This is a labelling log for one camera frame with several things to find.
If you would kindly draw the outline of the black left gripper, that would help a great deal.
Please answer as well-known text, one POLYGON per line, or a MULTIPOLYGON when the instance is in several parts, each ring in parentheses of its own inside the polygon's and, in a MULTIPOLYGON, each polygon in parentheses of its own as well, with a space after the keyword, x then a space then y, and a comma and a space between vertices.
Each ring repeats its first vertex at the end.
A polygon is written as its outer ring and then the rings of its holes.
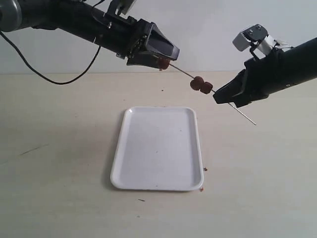
POLYGON ((159 58, 177 60, 180 49, 159 30, 153 22, 123 18, 105 13, 99 17, 102 25, 99 47, 127 59, 127 66, 145 66, 159 69, 159 58))

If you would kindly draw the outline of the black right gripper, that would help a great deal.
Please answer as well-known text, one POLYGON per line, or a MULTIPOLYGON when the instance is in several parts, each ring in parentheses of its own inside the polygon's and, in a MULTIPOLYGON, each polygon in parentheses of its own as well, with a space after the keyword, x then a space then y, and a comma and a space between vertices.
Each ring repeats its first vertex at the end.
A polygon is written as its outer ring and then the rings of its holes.
POLYGON ((216 90, 213 98, 217 104, 233 102, 239 108, 295 85, 297 50, 278 49, 262 59, 246 61, 245 70, 216 90))

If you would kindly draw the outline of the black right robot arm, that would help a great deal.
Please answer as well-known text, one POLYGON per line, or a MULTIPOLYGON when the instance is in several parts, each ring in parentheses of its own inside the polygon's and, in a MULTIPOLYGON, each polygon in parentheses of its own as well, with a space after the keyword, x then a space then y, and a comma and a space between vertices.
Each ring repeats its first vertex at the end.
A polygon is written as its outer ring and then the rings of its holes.
POLYGON ((272 50, 262 59, 244 62, 245 69, 213 95, 217 104, 243 107, 270 94, 317 77, 317 39, 290 50, 272 50))

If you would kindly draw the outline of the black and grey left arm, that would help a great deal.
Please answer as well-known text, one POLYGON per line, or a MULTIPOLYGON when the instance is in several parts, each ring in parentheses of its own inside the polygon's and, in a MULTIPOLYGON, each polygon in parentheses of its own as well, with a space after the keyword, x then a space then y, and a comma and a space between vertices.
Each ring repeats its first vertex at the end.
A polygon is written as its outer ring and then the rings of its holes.
POLYGON ((83 0, 2 0, 0 29, 61 29, 127 59, 127 65, 158 68, 158 60, 177 60, 179 49, 153 22, 124 18, 134 1, 112 0, 106 12, 83 0))

